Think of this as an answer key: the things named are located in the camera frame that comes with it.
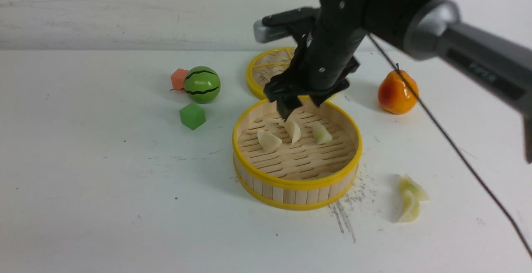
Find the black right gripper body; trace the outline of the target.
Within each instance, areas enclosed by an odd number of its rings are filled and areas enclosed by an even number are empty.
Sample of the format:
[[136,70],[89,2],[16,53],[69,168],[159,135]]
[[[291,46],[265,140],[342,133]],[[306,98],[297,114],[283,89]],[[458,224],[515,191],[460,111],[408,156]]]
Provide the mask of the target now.
[[306,40],[297,43],[288,68],[271,78],[264,93],[269,101],[313,93],[336,94],[348,88],[347,75],[359,67],[354,57],[360,45],[357,10],[348,0],[323,2]]

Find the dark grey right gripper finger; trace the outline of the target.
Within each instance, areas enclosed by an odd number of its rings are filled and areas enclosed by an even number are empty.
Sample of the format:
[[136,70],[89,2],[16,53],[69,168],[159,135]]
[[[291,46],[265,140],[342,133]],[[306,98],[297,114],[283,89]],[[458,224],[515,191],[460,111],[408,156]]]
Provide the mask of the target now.
[[313,93],[312,102],[317,108],[319,108],[325,101],[333,96],[331,93]]
[[277,112],[283,121],[287,121],[289,116],[301,106],[302,103],[297,96],[285,96],[277,99]]

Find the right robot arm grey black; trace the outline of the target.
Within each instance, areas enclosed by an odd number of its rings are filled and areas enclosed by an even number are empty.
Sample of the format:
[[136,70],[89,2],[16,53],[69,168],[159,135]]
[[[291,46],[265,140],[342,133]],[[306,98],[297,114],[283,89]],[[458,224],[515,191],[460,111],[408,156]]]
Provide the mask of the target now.
[[299,96],[320,106],[348,88],[347,75],[359,63],[353,57],[372,34],[415,60],[438,57],[520,112],[524,117],[525,153],[531,162],[532,54],[460,18],[451,0],[319,0],[264,17],[254,24],[255,40],[288,36],[297,42],[289,67],[264,87],[277,101],[282,118],[301,107]]

